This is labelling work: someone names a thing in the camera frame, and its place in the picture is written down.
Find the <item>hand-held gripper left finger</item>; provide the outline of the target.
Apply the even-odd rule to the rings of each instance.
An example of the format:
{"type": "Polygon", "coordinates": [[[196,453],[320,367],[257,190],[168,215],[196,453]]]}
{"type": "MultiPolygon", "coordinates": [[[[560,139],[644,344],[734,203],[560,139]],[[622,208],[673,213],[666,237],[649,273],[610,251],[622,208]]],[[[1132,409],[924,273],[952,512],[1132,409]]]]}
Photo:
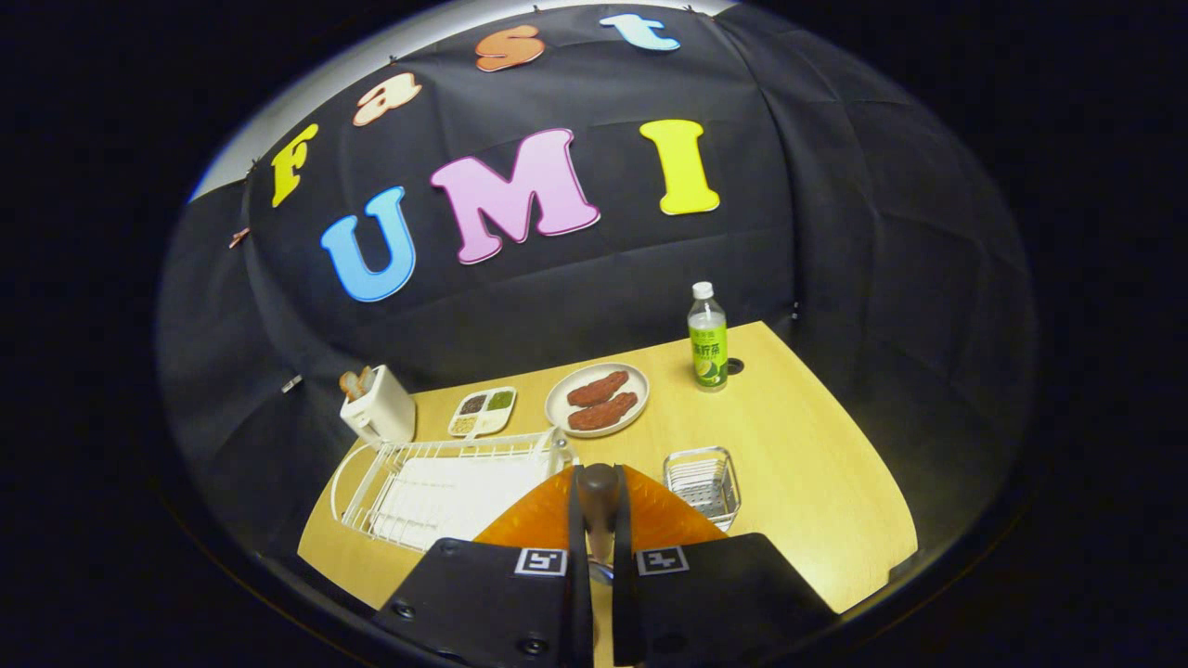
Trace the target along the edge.
{"type": "Polygon", "coordinates": [[[552,538],[441,538],[369,618],[421,667],[590,667],[594,616],[570,466],[533,489],[527,529],[552,538]]]}

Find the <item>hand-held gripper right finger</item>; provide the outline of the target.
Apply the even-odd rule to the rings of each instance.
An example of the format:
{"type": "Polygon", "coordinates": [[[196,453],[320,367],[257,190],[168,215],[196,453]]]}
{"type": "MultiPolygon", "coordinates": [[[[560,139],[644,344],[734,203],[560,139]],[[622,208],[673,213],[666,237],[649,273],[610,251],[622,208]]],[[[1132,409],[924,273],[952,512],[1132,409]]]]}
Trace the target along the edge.
{"type": "Polygon", "coordinates": [[[661,483],[617,470],[613,660],[772,667],[836,615],[762,532],[726,536],[661,483]]]}

